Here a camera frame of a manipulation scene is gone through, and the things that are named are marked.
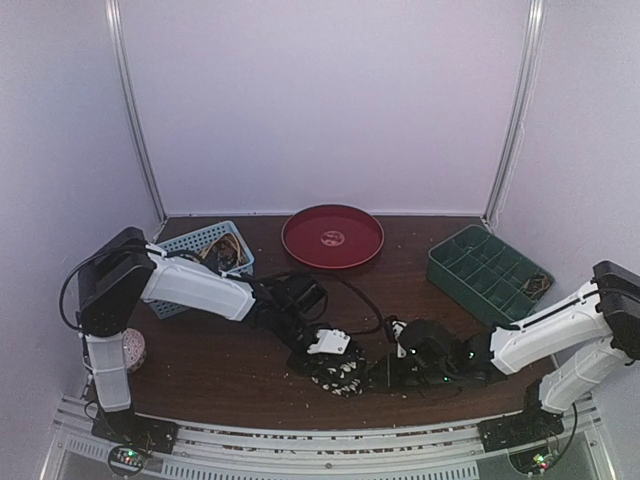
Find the black white floral tie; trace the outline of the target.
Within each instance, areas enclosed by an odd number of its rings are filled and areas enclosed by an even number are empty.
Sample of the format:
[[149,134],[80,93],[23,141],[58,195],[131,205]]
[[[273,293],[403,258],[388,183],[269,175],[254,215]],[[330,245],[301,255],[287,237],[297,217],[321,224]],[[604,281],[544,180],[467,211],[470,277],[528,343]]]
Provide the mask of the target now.
[[342,398],[360,396],[368,386],[368,362],[362,358],[352,360],[324,359],[311,364],[311,381],[323,391]]

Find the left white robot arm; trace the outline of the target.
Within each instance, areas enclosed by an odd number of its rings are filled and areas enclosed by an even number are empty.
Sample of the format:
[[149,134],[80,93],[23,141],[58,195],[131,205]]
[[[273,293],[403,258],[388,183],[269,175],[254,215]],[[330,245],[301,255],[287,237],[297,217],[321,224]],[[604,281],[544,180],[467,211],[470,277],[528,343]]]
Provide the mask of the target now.
[[328,301],[309,274],[255,279],[213,270],[197,253],[168,252],[127,227],[64,280],[78,285],[78,309],[66,326],[86,346],[106,429],[123,444],[137,442],[144,424],[133,400],[124,356],[124,332],[141,301],[201,310],[272,332],[289,348],[293,364],[323,390],[351,397],[363,392],[366,362],[346,332],[308,317]]

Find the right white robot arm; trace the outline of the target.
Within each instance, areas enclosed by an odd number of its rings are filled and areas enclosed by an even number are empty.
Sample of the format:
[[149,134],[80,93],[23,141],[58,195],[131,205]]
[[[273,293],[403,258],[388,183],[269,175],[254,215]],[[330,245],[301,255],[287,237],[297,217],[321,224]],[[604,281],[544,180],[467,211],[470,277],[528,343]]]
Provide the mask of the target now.
[[592,279],[565,299],[466,340],[433,320],[392,319],[387,331],[395,350],[369,372],[377,390],[485,387],[578,345],[570,360],[533,384],[527,408],[513,419],[513,433],[530,442],[550,426],[551,415],[567,411],[619,366],[638,361],[639,276],[601,261]]

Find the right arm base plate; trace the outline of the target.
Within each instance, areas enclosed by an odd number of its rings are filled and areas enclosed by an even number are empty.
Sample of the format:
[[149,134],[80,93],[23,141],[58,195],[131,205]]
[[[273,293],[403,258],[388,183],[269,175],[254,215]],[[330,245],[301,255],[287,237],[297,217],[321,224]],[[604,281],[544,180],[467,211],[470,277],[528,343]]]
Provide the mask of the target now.
[[564,432],[561,414],[528,407],[517,414],[482,421],[477,428],[485,452],[545,441],[544,445],[509,454],[511,466],[523,475],[541,475],[566,454],[567,447],[560,448],[559,441]]

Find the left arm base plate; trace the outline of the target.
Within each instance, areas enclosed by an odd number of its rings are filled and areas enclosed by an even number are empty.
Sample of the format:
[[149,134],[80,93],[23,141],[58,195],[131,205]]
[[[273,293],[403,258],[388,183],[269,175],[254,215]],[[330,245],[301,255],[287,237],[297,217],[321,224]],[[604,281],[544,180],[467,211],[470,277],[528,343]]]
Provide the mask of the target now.
[[117,477],[140,474],[154,453],[173,452],[179,429],[175,422],[140,416],[132,408],[108,413],[96,399],[85,404],[84,413],[92,421],[91,435],[113,443],[106,464]]

